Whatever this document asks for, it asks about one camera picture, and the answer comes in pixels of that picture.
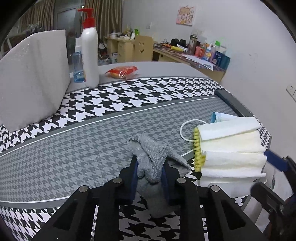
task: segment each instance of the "plastic bag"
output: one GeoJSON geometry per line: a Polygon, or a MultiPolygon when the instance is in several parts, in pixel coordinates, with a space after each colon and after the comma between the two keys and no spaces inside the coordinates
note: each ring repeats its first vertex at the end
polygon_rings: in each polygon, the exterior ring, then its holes
{"type": "Polygon", "coordinates": [[[136,70],[138,70],[136,66],[120,66],[107,71],[106,74],[109,73],[116,79],[128,79],[135,74],[136,70]]]}

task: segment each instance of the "red bottle cap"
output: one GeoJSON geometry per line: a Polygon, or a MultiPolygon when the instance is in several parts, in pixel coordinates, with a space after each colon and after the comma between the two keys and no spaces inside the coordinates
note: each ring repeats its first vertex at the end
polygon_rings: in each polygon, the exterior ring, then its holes
{"type": "Polygon", "coordinates": [[[86,12],[87,13],[87,18],[83,22],[83,29],[85,28],[93,28],[96,26],[95,19],[91,17],[93,8],[82,8],[78,9],[79,12],[86,12]]]}

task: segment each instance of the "white stripe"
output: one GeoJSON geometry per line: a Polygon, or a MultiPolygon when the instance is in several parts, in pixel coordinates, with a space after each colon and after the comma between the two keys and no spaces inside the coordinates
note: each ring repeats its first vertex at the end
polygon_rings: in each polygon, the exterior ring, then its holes
{"type": "MultiPolygon", "coordinates": [[[[212,99],[212,98],[218,98],[218,97],[215,96],[215,97],[203,98],[203,99],[212,99]]],[[[169,105],[172,105],[172,104],[180,104],[180,103],[192,102],[192,101],[197,101],[197,100],[188,100],[188,101],[183,101],[183,102],[170,103],[170,104],[166,104],[166,105],[155,106],[155,107],[151,107],[151,108],[144,109],[144,110],[137,110],[137,111],[133,111],[133,112],[130,112],[130,113],[125,113],[125,114],[122,114],[122,115],[117,115],[117,116],[109,117],[109,118],[106,118],[106,119],[103,119],[103,120],[97,120],[97,121],[94,121],[94,122],[91,122],[91,123],[88,123],[88,124],[84,124],[84,125],[82,125],[82,126],[73,127],[73,128],[71,128],[71,129],[69,129],[69,130],[61,131],[61,132],[59,132],[59,133],[53,134],[53,135],[48,136],[48,137],[44,137],[44,138],[42,138],[42,139],[40,139],[40,140],[36,140],[36,141],[34,141],[34,142],[31,142],[31,143],[29,143],[29,144],[27,144],[27,145],[33,144],[33,143],[35,143],[35,142],[37,142],[37,141],[41,141],[41,140],[43,140],[43,139],[46,139],[46,138],[49,138],[49,137],[55,136],[55,135],[57,135],[57,134],[60,134],[60,133],[66,132],[66,131],[74,130],[74,129],[76,129],[76,128],[83,127],[83,126],[87,126],[87,125],[90,125],[90,124],[93,124],[93,123],[97,123],[97,122],[100,122],[100,121],[113,119],[113,118],[115,118],[115,117],[124,116],[124,115],[132,114],[132,113],[136,113],[136,112],[140,112],[140,111],[145,111],[145,110],[151,110],[151,109],[155,109],[155,108],[158,108],[158,107],[169,106],[169,105]]],[[[13,151],[16,151],[16,150],[18,150],[18,149],[20,149],[20,148],[22,148],[22,147],[19,147],[19,148],[17,148],[17,149],[14,149],[14,150],[12,150],[12,151],[10,151],[10,152],[8,152],[8,153],[11,153],[11,152],[13,152],[13,151]]],[[[192,152],[192,151],[193,151],[193,150],[190,150],[190,151],[184,153],[182,156],[184,156],[184,155],[186,155],[186,154],[188,154],[188,153],[190,153],[190,152],[192,152]]],[[[30,202],[10,202],[10,201],[1,201],[1,200],[0,200],[0,202],[5,202],[5,203],[23,203],[23,204],[25,204],[25,203],[39,203],[39,202],[50,202],[50,201],[56,201],[56,200],[63,200],[63,199],[67,199],[67,198],[69,198],[69,197],[70,197],[70,196],[67,196],[67,197],[60,197],[60,198],[54,198],[54,199],[48,199],[48,200],[30,201],[30,202]]]]}

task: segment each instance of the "yellow scrubber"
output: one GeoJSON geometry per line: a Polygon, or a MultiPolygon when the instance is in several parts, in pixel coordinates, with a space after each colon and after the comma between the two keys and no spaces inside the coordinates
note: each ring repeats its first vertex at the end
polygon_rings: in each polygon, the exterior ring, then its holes
{"type": "Polygon", "coordinates": [[[200,149],[200,133],[197,127],[193,131],[193,149],[194,149],[194,171],[200,172],[201,167],[205,164],[205,156],[200,149]]]}

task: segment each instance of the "white wall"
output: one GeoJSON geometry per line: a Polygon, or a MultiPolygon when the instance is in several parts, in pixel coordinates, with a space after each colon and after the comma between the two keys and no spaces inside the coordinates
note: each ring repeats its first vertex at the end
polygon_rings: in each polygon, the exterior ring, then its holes
{"type": "Polygon", "coordinates": [[[180,1],[125,0],[123,29],[130,23],[156,41],[188,41],[192,30],[200,29],[208,40],[220,40],[231,57],[222,85],[269,130],[272,150],[296,160],[296,102],[286,92],[288,84],[296,86],[296,44],[289,32],[260,0],[182,1],[192,3],[197,14],[188,27],[175,24],[180,1]]]}

